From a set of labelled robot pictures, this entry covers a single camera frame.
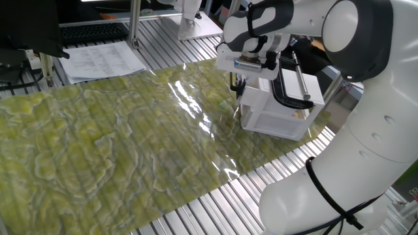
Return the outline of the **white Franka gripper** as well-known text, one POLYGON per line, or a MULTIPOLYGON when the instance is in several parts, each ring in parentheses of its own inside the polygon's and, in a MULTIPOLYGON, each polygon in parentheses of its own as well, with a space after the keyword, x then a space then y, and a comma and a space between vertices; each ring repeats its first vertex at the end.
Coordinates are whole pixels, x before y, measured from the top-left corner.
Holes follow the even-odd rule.
MULTIPOLYGON (((241 57, 241 52, 232 52, 226 44, 217 47, 216 68, 230 72, 229 87, 231 91, 236 91, 236 86, 233 84, 233 73, 268 80, 275 80, 280 73, 280 64, 277 59, 273 61, 274 68, 269 69, 264 67, 261 62, 249 62, 241 57)), ((241 76, 239 78, 239 96, 243 95, 245 86, 246 79, 241 76)))

